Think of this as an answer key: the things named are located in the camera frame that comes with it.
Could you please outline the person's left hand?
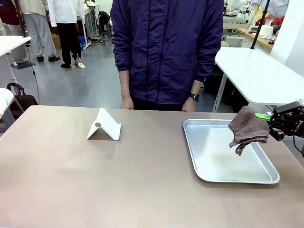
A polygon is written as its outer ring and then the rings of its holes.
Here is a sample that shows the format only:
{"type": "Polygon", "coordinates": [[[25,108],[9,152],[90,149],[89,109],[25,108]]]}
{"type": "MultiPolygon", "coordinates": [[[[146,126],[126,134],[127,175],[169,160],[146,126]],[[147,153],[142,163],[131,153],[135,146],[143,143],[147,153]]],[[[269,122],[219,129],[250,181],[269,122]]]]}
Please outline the person's left hand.
{"type": "Polygon", "coordinates": [[[188,97],[188,99],[185,101],[185,103],[182,106],[182,111],[183,112],[195,112],[195,103],[196,101],[188,97]]]}

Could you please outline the person's right hand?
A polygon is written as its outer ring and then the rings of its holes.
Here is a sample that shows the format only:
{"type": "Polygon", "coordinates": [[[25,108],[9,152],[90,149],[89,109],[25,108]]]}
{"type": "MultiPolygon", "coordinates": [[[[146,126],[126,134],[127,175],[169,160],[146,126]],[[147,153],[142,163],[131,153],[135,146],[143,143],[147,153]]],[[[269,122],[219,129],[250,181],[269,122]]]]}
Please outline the person's right hand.
{"type": "Polygon", "coordinates": [[[124,109],[124,110],[133,110],[134,109],[133,101],[130,96],[122,97],[121,109],[124,109]]]}

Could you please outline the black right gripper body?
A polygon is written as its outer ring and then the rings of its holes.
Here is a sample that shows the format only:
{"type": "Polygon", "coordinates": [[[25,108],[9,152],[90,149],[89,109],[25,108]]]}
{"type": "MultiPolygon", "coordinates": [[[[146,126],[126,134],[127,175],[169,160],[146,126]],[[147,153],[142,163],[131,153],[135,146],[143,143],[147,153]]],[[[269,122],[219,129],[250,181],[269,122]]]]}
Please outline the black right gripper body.
{"type": "Polygon", "coordinates": [[[274,108],[272,127],[281,130],[287,136],[304,137],[304,106],[292,102],[274,108]]]}

